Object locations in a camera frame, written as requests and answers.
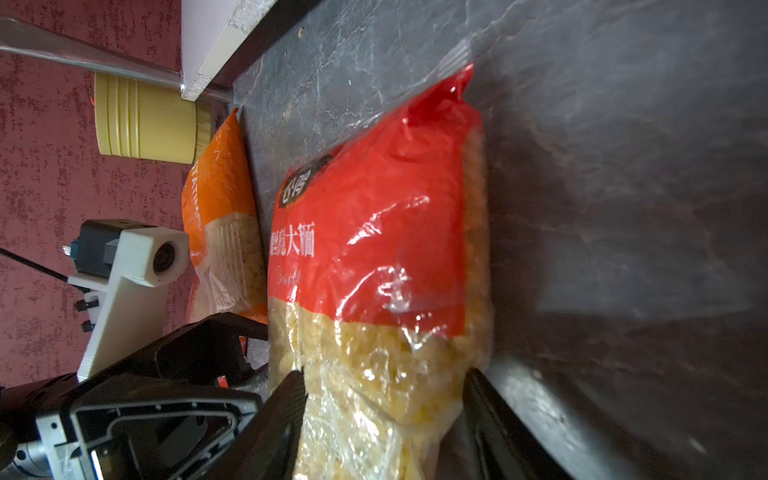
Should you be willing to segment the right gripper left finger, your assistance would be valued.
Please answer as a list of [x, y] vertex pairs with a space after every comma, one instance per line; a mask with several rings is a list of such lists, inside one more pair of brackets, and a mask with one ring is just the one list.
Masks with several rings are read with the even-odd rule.
[[304, 374], [290, 372], [206, 477], [291, 479], [306, 401]]

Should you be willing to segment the red macaroni bag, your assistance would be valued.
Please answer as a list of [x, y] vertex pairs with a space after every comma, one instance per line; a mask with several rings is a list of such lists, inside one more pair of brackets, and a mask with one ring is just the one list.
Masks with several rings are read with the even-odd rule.
[[304, 375], [296, 479], [430, 479], [490, 359], [484, 129], [464, 66], [291, 170], [268, 255], [270, 382]]

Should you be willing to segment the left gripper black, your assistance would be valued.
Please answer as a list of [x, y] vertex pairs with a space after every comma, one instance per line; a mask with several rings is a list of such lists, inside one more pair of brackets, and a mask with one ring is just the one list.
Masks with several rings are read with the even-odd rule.
[[266, 341], [268, 328], [214, 314], [113, 365], [131, 374], [2, 387], [1, 478], [202, 478], [262, 406], [256, 393], [216, 386], [256, 374], [243, 338]]

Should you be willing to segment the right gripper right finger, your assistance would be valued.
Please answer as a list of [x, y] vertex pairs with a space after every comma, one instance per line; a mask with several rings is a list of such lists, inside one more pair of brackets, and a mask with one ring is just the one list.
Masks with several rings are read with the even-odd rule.
[[463, 406], [478, 476], [481, 479], [568, 479], [487, 377], [467, 372]]

